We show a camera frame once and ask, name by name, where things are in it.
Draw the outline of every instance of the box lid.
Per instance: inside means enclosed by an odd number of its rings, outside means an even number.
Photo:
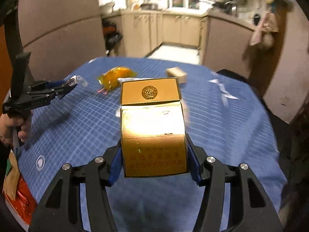
[[[121,105],[155,104],[181,100],[176,78],[155,78],[123,82]]]

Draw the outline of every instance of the gold box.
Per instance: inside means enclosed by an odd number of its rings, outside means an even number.
[[[122,84],[121,147],[126,177],[187,172],[187,142],[180,100],[175,78]]]

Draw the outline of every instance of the gold emblem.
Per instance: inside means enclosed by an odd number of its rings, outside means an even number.
[[[144,89],[142,90],[142,96],[146,100],[154,99],[157,95],[158,95],[158,90],[151,85],[144,87]]]

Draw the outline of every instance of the beige block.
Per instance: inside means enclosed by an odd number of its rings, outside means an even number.
[[[177,78],[179,84],[184,84],[187,81],[187,73],[178,67],[166,69],[166,74],[169,77]]]

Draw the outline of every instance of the checkered tablecloth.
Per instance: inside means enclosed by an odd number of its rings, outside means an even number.
[[[86,164],[117,144],[120,121],[115,110],[119,107],[120,88],[99,94],[96,79],[116,66],[129,67],[144,78],[165,77],[165,69],[175,66],[187,72],[187,83],[180,89],[190,114],[186,131],[194,144],[223,163],[249,164],[279,209],[286,180],[277,162],[276,140],[268,116],[251,88],[203,66],[130,58],[98,58],[85,63],[72,74],[84,77],[87,87],[78,85],[61,101],[56,99],[50,106],[34,111],[32,138],[21,150],[19,167],[38,202],[62,164]],[[208,82],[213,79],[238,99],[228,99],[225,105],[219,86]],[[36,160],[40,155],[45,157],[45,165],[38,171]],[[228,220],[226,186],[221,229]],[[119,231],[192,231],[203,192],[190,174],[124,178],[121,173],[114,186],[107,189]],[[81,187],[81,209],[84,228],[90,231],[85,186]]]

